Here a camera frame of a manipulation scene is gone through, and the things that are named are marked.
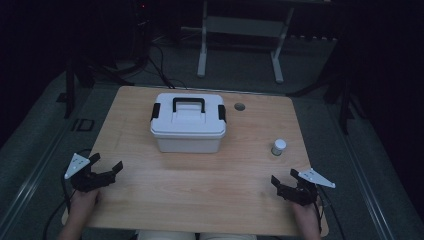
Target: black handle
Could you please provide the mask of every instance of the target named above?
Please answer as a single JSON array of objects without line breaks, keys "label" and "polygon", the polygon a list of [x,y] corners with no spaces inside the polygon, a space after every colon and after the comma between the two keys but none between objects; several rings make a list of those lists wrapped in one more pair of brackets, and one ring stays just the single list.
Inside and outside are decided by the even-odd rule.
[{"label": "black handle", "polygon": [[202,113],[205,113],[205,99],[203,98],[174,98],[172,101],[172,111],[177,111],[177,102],[199,102],[202,104]]}]

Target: white metal frame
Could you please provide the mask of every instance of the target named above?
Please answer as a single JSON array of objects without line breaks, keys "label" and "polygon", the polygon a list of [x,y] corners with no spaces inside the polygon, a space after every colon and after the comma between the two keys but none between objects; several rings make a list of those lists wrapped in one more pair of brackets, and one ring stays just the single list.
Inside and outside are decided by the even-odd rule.
[{"label": "white metal frame", "polygon": [[253,19],[228,18],[219,16],[208,16],[208,1],[203,1],[203,23],[202,23],[202,47],[200,49],[197,76],[204,77],[206,72],[207,45],[206,35],[208,32],[219,32],[229,34],[251,35],[261,37],[277,37],[279,39],[277,48],[271,51],[271,61],[274,68],[275,81],[283,82],[283,74],[279,56],[284,40],[287,35],[288,26],[293,16],[293,8],[290,8],[285,22],[264,21]]}]

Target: background desk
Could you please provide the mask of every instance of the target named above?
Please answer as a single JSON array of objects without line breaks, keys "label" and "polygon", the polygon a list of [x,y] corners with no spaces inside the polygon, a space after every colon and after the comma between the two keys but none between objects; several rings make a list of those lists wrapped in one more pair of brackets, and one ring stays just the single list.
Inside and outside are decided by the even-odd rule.
[{"label": "background desk", "polygon": [[[93,147],[109,171],[123,161],[116,183],[103,189],[91,227],[184,232],[296,235],[290,204],[276,195],[271,175],[295,186],[291,168],[310,167],[289,98],[219,94],[227,109],[227,133],[216,154],[161,153],[150,117],[161,92],[196,92],[121,87]],[[237,111],[235,103],[246,109]],[[287,149],[273,156],[276,138]],[[328,226],[323,219],[323,235]]]}]

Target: gray floor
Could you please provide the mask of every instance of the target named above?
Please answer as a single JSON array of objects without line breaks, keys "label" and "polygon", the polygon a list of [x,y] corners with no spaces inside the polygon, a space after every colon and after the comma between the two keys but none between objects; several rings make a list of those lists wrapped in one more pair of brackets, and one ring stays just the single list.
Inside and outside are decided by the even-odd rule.
[{"label": "gray floor", "polygon": [[[163,70],[169,78],[183,81],[188,88],[275,95],[284,95],[313,83],[334,46],[327,41],[288,39],[280,57],[285,81],[276,84],[268,52],[224,51],[220,44],[212,44],[215,48],[208,51],[206,76],[199,79],[196,76],[199,48],[195,37],[179,46],[170,45],[166,39],[156,41],[163,49]],[[155,48],[151,50],[151,57],[160,62],[159,51]],[[146,71],[126,76],[126,79],[138,86],[161,86],[160,78],[153,72],[149,64]],[[49,215],[62,201],[62,169],[74,152],[93,146],[119,88],[101,76],[97,81],[93,89],[77,88],[77,109],[66,120],[63,119],[64,104],[55,102],[65,88],[64,75],[58,76],[1,149],[0,216],[3,220],[0,238],[41,238]],[[325,88],[318,89],[293,98],[293,102],[312,166],[337,184],[336,189],[327,189],[326,193],[346,239],[422,239],[424,226],[372,126],[353,112],[355,118],[348,122],[349,135],[342,134],[337,125],[339,105],[325,104],[324,91]],[[77,118],[95,120],[93,131],[71,131]],[[49,239],[55,238],[60,231],[62,213],[63,208],[53,219]],[[342,239],[330,208],[325,209],[325,214],[330,233],[324,239]],[[83,238],[126,240],[133,233],[130,230],[87,229]],[[260,236],[259,239],[275,238]]]}]

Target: person's leg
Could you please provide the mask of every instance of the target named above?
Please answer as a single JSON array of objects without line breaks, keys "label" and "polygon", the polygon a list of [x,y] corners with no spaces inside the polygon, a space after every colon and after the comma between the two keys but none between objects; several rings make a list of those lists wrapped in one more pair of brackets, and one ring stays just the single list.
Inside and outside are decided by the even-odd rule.
[{"label": "person's leg", "polygon": [[187,232],[139,230],[137,240],[196,240],[196,235]]},{"label": "person's leg", "polygon": [[199,240],[256,240],[255,235],[224,234],[224,233],[201,233]]}]

